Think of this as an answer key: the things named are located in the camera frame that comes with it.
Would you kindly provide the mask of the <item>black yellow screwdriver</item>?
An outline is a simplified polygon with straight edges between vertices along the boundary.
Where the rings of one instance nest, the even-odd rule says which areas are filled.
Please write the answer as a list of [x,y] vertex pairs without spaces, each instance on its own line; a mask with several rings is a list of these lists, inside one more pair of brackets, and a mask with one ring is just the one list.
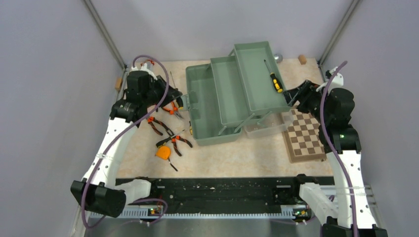
[[193,135],[193,128],[192,128],[191,121],[189,121],[189,133],[190,133],[190,135]]
[[269,67],[267,60],[264,59],[263,61],[264,61],[264,64],[265,64],[267,70],[269,71],[270,78],[272,80],[272,83],[273,83],[273,86],[274,86],[275,90],[278,93],[282,93],[284,90],[283,90],[283,86],[282,86],[281,82],[276,77],[276,74],[273,72],[273,70],[271,70],[271,68]]
[[175,89],[177,89],[177,86],[175,84],[175,81],[174,81],[174,78],[173,78],[173,75],[172,75],[172,71],[170,71],[169,73],[170,73],[170,78],[171,78],[171,81],[172,81],[172,84],[173,84],[172,87],[175,88]]

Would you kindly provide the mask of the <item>green plastic toolbox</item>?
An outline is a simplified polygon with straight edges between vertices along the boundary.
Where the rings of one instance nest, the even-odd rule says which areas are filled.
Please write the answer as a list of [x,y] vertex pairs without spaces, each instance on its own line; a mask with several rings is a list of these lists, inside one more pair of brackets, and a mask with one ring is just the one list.
[[182,100],[198,145],[234,142],[243,132],[259,138],[288,129],[291,108],[275,90],[264,59],[284,87],[267,41],[239,43],[228,56],[186,68]]

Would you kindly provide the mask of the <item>orange tape measure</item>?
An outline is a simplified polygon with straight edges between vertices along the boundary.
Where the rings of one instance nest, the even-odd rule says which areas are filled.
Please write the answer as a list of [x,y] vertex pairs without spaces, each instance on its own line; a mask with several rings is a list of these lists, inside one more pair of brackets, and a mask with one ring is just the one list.
[[158,148],[158,150],[155,153],[155,156],[166,160],[170,166],[176,171],[178,172],[178,169],[172,164],[172,162],[170,161],[170,155],[171,155],[171,149],[168,146],[160,146]]

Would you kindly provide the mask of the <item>orange long nose pliers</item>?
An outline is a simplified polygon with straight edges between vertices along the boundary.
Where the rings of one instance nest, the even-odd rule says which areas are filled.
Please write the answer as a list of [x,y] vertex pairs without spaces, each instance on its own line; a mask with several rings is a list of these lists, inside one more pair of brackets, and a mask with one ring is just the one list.
[[175,105],[175,102],[171,101],[170,105],[172,106],[171,109],[166,107],[163,107],[162,109],[170,115],[176,116],[178,119],[184,119],[183,116],[179,113],[178,107]]

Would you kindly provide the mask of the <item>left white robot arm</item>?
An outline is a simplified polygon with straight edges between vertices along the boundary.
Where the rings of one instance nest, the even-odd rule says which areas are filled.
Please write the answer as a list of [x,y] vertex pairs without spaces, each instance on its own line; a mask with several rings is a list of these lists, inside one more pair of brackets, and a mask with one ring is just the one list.
[[108,127],[95,159],[80,181],[70,187],[77,203],[86,211],[118,217],[127,204],[142,199],[153,204],[158,190],[149,181],[116,185],[116,175],[131,137],[146,120],[151,106],[164,107],[180,98],[182,92],[167,85],[161,76],[144,70],[130,72],[122,99],[111,108]]

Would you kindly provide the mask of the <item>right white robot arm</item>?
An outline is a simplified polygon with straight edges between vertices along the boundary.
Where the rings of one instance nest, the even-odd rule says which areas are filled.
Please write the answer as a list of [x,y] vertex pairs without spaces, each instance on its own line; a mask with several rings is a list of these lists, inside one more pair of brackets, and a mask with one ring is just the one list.
[[328,89],[309,80],[283,92],[288,105],[311,114],[319,123],[319,138],[333,171],[335,198],[327,197],[313,177],[300,174],[290,189],[295,203],[306,203],[321,224],[322,237],[386,237],[371,212],[361,168],[361,143],[349,123],[354,95],[344,88]]

